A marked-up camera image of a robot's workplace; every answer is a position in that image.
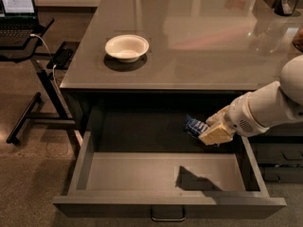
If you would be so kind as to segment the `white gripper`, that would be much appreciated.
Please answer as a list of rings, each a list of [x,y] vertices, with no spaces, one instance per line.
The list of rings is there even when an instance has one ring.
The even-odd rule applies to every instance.
[[[211,115],[206,120],[206,124],[211,127],[201,133],[199,139],[207,146],[219,145],[232,141],[235,132],[251,137],[268,131],[254,118],[249,107],[250,95],[251,93],[246,93],[237,97],[228,107]],[[224,120],[233,129],[225,125]]]

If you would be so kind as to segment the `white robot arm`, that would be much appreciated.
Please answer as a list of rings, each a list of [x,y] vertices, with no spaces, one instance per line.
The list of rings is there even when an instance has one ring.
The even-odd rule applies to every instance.
[[[230,142],[235,134],[251,137],[273,126],[302,121],[303,56],[288,61],[279,80],[234,99],[206,120],[199,135],[206,145]]]

